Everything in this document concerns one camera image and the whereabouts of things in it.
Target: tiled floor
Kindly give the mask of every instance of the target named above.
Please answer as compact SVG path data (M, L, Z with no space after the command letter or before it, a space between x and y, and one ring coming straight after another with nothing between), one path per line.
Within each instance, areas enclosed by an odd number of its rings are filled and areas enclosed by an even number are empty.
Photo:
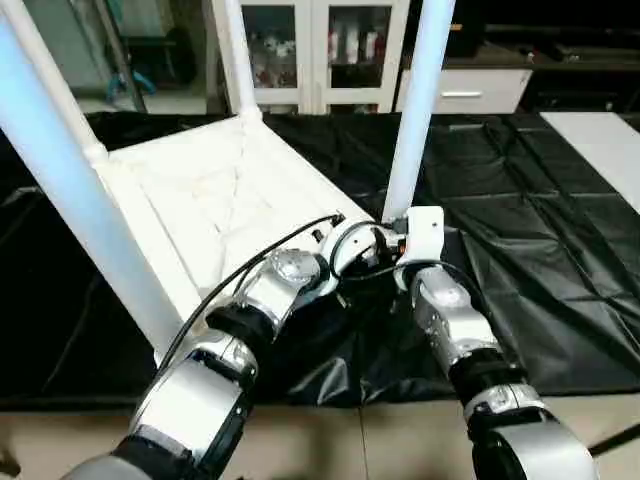
M586 443L640 421L640 396L564 398L552 410ZM0 434L23 480L59 478L112 448L127 419L114 415L3 415ZM223 478L235 480L470 480L471 447L454 402L357 410L257 408ZM640 441L598 459L602 480L640 471Z

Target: cabinet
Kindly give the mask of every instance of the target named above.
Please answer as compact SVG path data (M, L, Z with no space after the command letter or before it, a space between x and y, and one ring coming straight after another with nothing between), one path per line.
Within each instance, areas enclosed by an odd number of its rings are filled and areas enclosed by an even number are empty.
M213 0L237 112L224 0ZM256 100L272 113L390 112L409 0L240 0Z
M402 112L410 71L402 72L396 112ZM434 113L513 113L527 87L530 70L443 70Z

